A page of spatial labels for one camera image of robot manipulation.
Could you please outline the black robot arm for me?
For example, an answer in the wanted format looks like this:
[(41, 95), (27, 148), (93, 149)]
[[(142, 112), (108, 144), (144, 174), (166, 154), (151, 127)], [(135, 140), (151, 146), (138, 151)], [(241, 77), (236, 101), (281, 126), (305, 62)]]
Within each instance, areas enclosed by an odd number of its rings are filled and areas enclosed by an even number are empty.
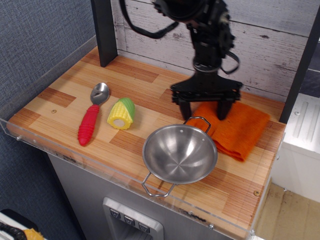
[(230, 30), (230, 15), (222, 0), (154, 0), (155, 9), (177, 23), (184, 23), (190, 31), (195, 51), (194, 74), (173, 84), (172, 101), (179, 105), (182, 117), (191, 117), (191, 102), (217, 102), (216, 115), (223, 120), (232, 104), (241, 97), (243, 84), (218, 75), (222, 60), (239, 58), (230, 50), (235, 37)]

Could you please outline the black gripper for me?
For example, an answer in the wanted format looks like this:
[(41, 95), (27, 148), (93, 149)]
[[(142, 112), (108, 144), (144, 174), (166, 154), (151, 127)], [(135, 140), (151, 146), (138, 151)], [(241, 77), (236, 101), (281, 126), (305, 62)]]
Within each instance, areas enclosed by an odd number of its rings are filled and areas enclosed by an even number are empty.
[(217, 118), (224, 120), (233, 103), (240, 99), (240, 81), (230, 80), (218, 75), (217, 71), (203, 72), (196, 70), (192, 77), (173, 84), (172, 101), (179, 104), (184, 120), (192, 116), (190, 102), (217, 101)]

